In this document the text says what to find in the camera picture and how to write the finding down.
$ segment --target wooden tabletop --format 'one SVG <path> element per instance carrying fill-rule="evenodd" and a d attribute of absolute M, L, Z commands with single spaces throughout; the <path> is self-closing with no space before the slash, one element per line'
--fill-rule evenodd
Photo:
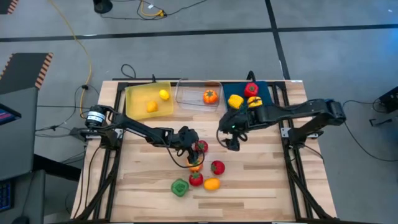
<path fill-rule="evenodd" d="M 286 81 L 285 84 L 290 104 L 302 103 L 307 100 L 302 82 Z M 113 106 L 117 85 L 117 81 L 103 82 L 98 104 Z M 178 178 L 188 181 L 190 171 L 177 167 L 166 149 L 153 147 L 141 137 L 126 133 L 121 151 L 111 221 L 258 222 L 295 220 L 278 125 L 251 131 L 248 134 L 249 140 L 241 142 L 239 152 L 228 151 L 217 143 L 215 137 L 218 121 L 224 113 L 223 100 L 220 101 L 215 112 L 184 110 L 174 101 L 172 115 L 140 121 L 153 128 L 174 128 L 175 131 L 178 131 L 182 126 L 188 126 L 195 129 L 199 138 L 209 144 L 209 152 L 202 170 L 204 178 L 213 177 L 210 171 L 210 164 L 213 160 L 223 161 L 226 165 L 225 173 L 220 176 L 221 188 L 214 192 L 208 192 L 203 187 L 190 186 L 190 190 L 184 197 L 175 196 L 170 191 L 172 182 Z M 309 119 L 297 119 L 294 121 L 295 126 L 299 127 Z M 72 217 L 81 196 L 83 196 L 83 200 L 78 214 L 83 211 L 88 164 L 99 143 L 99 141 L 91 141 L 88 144 L 83 194 L 80 192 L 80 179 Z M 308 140 L 306 144 L 319 151 L 316 140 Z M 327 213 L 335 216 L 333 199 L 322 160 L 306 149 L 301 149 L 300 153 L 309 191 Z M 182 157 L 177 157 L 175 153 L 173 155 L 177 162 L 185 164 L 186 155 Z M 100 149 L 91 165 L 89 201 L 98 189 L 103 157 L 104 150 Z M 297 192 L 301 214 L 304 217 L 302 194 L 299 189 Z M 100 218 L 104 217 L 104 202 L 105 200 L 101 205 Z"/>

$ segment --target plastic vegetable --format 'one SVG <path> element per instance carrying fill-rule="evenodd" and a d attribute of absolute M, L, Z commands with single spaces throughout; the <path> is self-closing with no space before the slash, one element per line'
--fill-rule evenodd
<path fill-rule="evenodd" d="M 170 94 L 166 90 L 160 90 L 159 96 L 162 100 L 168 100 L 170 98 Z"/>
<path fill-rule="evenodd" d="M 219 189 L 220 185 L 221 181 L 216 177 L 205 180 L 205 183 L 203 184 L 206 190 L 217 190 Z"/>
<path fill-rule="evenodd" d="M 243 98 L 239 95 L 231 95 L 228 99 L 228 105 L 232 108 L 239 109 L 243 103 Z"/>
<path fill-rule="evenodd" d="M 177 179 L 172 184 L 172 192 L 179 197 L 184 196 L 188 189 L 189 185 L 187 181 L 183 179 Z"/>
<path fill-rule="evenodd" d="M 157 103 L 152 100 L 147 103 L 147 112 L 151 113 L 151 112 L 155 112 L 155 111 L 157 111 Z"/>
<path fill-rule="evenodd" d="M 259 96 L 252 96 L 248 99 L 248 106 L 249 108 L 257 107 L 262 105 L 261 97 Z"/>
<path fill-rule="evenodd" d="M 209 145 L 204 140 L 199 140 L 198 142 L 195 143 L 196 151 L 203 150 L 203 152 L 206 153 L 208 148 L 209 148 Z"/>
<path fill-rule="evenodd" d="M 259 87 L 255 83 L 248 83 L 244 89 L 243 95 L 245 97 L 257 96 L 259 93 Z"/>
<path fill-rule="evenodd" d="M 201 161 L 196 161 L 195 163 L 190 164 L 190 163 L 188 162 L 188 160 L 187 160 L 187 165 L 188 165 L 188 166 L 194 166 L 194 165 L 199 164 L 200 162 L 201 162 Z M 200 164 L 199 166 L 190 167 L 189 170 L 192 171 L 192 172 L 199 172 L 199 171 L 201 171 L 202 168 L 203 168 L 203 164 Z"/>
<path fill-rule="evenodd" d="M 223 174 L 223 172 L 225 171 L 225 165 L 223 162 L 221 161 L 213 161 L 211 163 L 211 171 L 213 171 L 213 173 L 215 175 L 221 175 Z"/>
<path fill-rule="evenodd" d="M 199 172 L 194 172 L 189 176 L 189 183 L 195 187 L 200 186 L 203 184 L 203 175 Z"/>
<path fill-rule="evenodd" d="M 203 94 L 203 101 L 207 104 L 216 103 L 217 99 L 218 96 L 214 90 L 206 90 Z"/>

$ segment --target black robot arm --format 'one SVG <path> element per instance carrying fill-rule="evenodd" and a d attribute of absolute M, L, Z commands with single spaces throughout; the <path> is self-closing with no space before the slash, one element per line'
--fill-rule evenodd
<path fill-rule="evenodd" d="M 303 144 L 308 135 L 321 135 L 326 125 L 339 126 L 344 123 L 346 116 L 341 104 L 333 100 L 308 100 L 299 105 L 280 107 L 277 105 L 261 105 L 247 110 L 229 109 L 220 119 L 218 131 L 232 134 L 232 139 L 223 140 L 230 150 L 239 150 L 239 140 L 247 141 L 246 133 L 252 130 L 264 129 L 277 124 L 279 121 L 294 118 L 314 118 L 301 128 L 289 130 L 291 145 Z"/>
<path fill-rule="evenodd" d="M 111 119 L 111 124 L 106 124 L 106 114 Z M 118 113 L 110 106 L 96 105 L 90 108 L 85 122 L 87 130 L 80 130 L 80 134 L 100 135 L 101 143 L 108 148 L 118 147 L 118 134 L 115 129 L 125 129 L 131 133 L 143 137 L 149 144 L 155 147 L 167 147 L 176 149 L 177 155 L 181 156 L 185 151 L 188 152 L 188 161 L 195 164 L 198 160 L 198 152 L 192 149 L 192 145 L 199 140 L 198 134 L 194 129 L 182 127 L 178 133 L 174 133 L 172 128 L 151 128 L 136 120 L 128 118 L 125 114 Z"/>

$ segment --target concrete floor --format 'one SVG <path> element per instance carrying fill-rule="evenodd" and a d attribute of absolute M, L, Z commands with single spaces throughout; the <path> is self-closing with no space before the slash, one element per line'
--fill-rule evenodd
<path fill-rule="evenodd" d="M 263 0 L 209 0 L 161 21 L 103 19 L 91 0 L 54 0 L 78 35 L 122 34 L 207 29 L 270 28 Z M 195 0 L 147 0 L 167 11 Z M 398 23 L 394 0 L 278 0 L 271 1 L 278 27 L 352 26 Z M 115 2 L 110 16 L 136 17 L 137 1 Z M 46 0 L 20 1 L 14 14 L 0 16 L 0 38 L 70 35 Z M 280 33 L 291 79 L 303 80 L 309 98 L 372 102 L 398 84 L 398 29 Z M 120 66 L 130 63 L 138 77 L 239 79 L 253 70 L 260 79 L 283 79 L 272 33 L 188 35 L 84 40 L 93 60 L 91 85 L 123 77 Z M 0 42 L 0 64 L 15 52 L 53 52 L 54 58 L 39 92 L 41 105 L 72 105 L 73 94 L 88 74 L 84 51 L 72 40 Z M 85 106 L 96 103 L 94 91 Z M 37 127 L 60 123 L 71 108 L 38 108 Z M 372 128 L 377 116 L 368 105 L 346 107 L 348 125 L 358 141 L 374 155 L 398 158 L 397 123 Z M 65 126 L 82 127 L 76 114 Z M 344 126 L 326 128 L 320 138 L 328 180 L 342 220 L 396 223 L 397 163 L 366 155 Z M 74 138 L 37 138 L 35 152 L 62 161 L 83 150 Z M 47 176 L 46 222 L 68 216 L 76 183 Z"/>

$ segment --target yellow tray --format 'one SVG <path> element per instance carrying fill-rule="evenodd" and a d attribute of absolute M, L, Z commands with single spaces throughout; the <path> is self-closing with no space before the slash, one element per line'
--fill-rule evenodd
<path fill-rule="evenodd" d="M 166 90 L 170 98 L 165 101 L 159 96 L 160 90 Z M 147 112 L 147 103 L 156 101 L 157 111 Z M 173 113 L 173 96 L 170 82 L 157 82 L 126 88 L 126 115 L 131 119 L 145 119 L 165 116 Z"/>

